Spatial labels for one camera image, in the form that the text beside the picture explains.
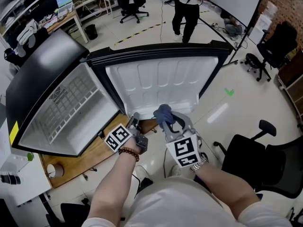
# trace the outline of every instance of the chest freezer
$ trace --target chest freezer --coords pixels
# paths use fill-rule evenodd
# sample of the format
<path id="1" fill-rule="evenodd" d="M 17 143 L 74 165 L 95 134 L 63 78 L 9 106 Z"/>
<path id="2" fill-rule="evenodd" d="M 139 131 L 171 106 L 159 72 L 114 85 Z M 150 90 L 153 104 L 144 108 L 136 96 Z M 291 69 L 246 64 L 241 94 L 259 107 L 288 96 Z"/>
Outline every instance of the chest freezer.
<path id="1" fill-rule="evenodd" d="M 6 91 L 13 148 L 77 157 L 115 117 L 119 109 L 88 54 L 58 30 L 24 63 Z"/>
<path id="2" fill-rule="evenodd" d="M 232 48 L 153 44 L 92 53 L 63 31 L 28 58 L 6 92 L 13 148 L 77 157 L 122 112 L 152 118 L 159 105 L 190 113 Z"/>

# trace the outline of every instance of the person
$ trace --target person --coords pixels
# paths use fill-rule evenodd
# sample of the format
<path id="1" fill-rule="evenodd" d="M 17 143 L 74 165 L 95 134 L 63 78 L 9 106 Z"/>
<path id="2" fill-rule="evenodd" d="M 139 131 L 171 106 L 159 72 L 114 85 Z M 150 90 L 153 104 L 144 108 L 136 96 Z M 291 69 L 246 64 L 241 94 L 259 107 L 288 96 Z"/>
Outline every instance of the person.
<path id="1" fill-rule="evenodd" d="M 124 147 L 140 152 L 133 138 Z M 120 225 L 135 164 L 134 154 L 120 154 L 112 170 L 97 187 L 88 219 L 82 227 Z M 152 183 L 142 166 L 136 167 L 136 174 L 142 180 L 141 187 L 125 227 L 291 227 L 287 219 L 260 201 L 246 181 L 206 161 L 198 168 L 196 175 L 217 199 L 228 205 L 234 218 L 206 188 L 181 177 L 178 167 L 173 167 L 174 176 L 159 183 Z"/>
<path id="2" fill-rule="evenodd" d="M 172 27 L 175 32 L 174 40 L 183 43 L 188 43 L 189 39 L 198 24 L 200 16 L 198 0 L 175 0 L 175 16 L 172 20 Z M 186 24 L 184 34 L 180 32 L 180 26 L 183 17 L 185 17 Z"/>
<path id="3" fill-rule="evenodd" d="M 223 30 L 223 32 L 229 34 L 231 40 L 233 41 L 237 40 L 239 35 L 241 35 L 244 31 L 241 23 L 238 20 L 236 20 L 233 16 L 230 16 L 230 18 L 225 18 L 224 24 L 225 24 L 225 29 Z"/>

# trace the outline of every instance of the desk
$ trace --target desk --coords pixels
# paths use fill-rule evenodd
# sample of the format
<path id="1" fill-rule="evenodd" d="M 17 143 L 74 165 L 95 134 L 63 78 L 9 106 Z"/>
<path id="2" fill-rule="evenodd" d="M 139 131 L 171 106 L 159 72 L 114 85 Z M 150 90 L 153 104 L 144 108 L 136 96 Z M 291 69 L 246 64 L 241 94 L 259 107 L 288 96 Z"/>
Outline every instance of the desk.
<path id="1" fill-rule="evenodd" d="M 128 121 L 129 119 L 126 115 L 118 114 L 118 116 L 116 116 L 104 129 L 104 135 L 106 136 L 120 123 L 126 126 Z M 147 133 L 156 126 L 157 123 L 154 119 L 140 121 L 142 133 Z M 80 157 L 74 158 L 41 155 L 41 160 L 45 172 L 49 164 L 60 164 L 63 166 L 64 175 L 62 177 L 50 178 L 53 188 L 57 188 L 88 171 L 113 154 L 114 152 L 107 146 L 107 144 L 100 137 L 96 137 Z"/>
<path id="2" fill-rule="evenodd" d="M 68 21 L 70 21 L 70 20 L 72 20 L 72 19 L 75 20 L 75 23 L 76 23 L 76 25 L 77 25 L 77 27 L 78 27 L 78 29 L 79 29 L 79 31 L 80 31 L 80 34 L 82 35 L 82 37 L 83 37 L 83 39 L 84 39 L 84 42 L 85 42 L 85 43 L 88 43 L 88 40 L 87 40 L 87 38 L 86 38 L 86 36 L 85 36 L 85 33 L 84 33 L 84 31 L 83 31 L 83 29 L 82 29 L 82 27 L 81 27 L 81 23 L 80 23 L 80 21 L 79 21 L 79 19 L 78 19 L 78 16 L 77 16 L 77 14 L 76 14 L 75 11 L 72 11 L 71 13 L 68 13 L 68 14 L 66 15 L 66 17 L 65 17 L 63 20 L 61 20 L 61 21 L 59 21 L 59 22 L 53 24 L 52 26 L 50 26 L 50 27 L 47 29 L 47 32 L 48 32 L 48 33 L 53 32 L 54 30 L 58 29 L 59 27 L 61 27 L 62 25 L 64 25 L 65 23 L 67 23 Z"/>

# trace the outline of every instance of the wristwatch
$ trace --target wristwatch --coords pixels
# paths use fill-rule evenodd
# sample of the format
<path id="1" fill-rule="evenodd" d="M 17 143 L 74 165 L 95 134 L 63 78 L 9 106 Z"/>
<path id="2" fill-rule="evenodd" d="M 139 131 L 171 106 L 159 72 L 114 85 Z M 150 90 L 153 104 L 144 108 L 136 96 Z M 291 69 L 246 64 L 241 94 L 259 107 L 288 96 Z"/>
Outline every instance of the wristwatch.
<path id="1" fill-rule="evenodd" d="M 194 164 L 194 165 L 190 168 L 190 170 L 192 170 L 192 171 L 195 173 L 195 172 L 196 172 L 197 170 L 199 170 L 200 167 L 203 166 L 206 162 L 208 162 L 208 159 L 207 159 L 204 155 L 202 155 L 202 156 L 201 156 L 201 161 L 198 162 L 198 163 L 196 163 L 196 164 Z"/>

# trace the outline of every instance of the yellow label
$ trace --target yellow label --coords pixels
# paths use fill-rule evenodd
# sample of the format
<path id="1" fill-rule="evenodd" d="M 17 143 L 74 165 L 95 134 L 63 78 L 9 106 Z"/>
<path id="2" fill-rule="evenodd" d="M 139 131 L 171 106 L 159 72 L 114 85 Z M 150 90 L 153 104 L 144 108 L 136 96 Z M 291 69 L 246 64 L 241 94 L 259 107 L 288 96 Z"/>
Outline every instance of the yellow label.
<path id="1" fill-rule="evenodd" d="M 11 130 L 11 133 L 9 134 L 9 140 L 10 140 L 10 144 L 11 144 L 11 145 L 13 144 L 14 139 L 15 139 L 15 137 L 16 137 L 18 131 L 19 131 L 19 127 L 18 127 L 18 123 L 17 123 L 17 121 L 16 121 L 16 123 L 15 123 L 13 129 Z"/>

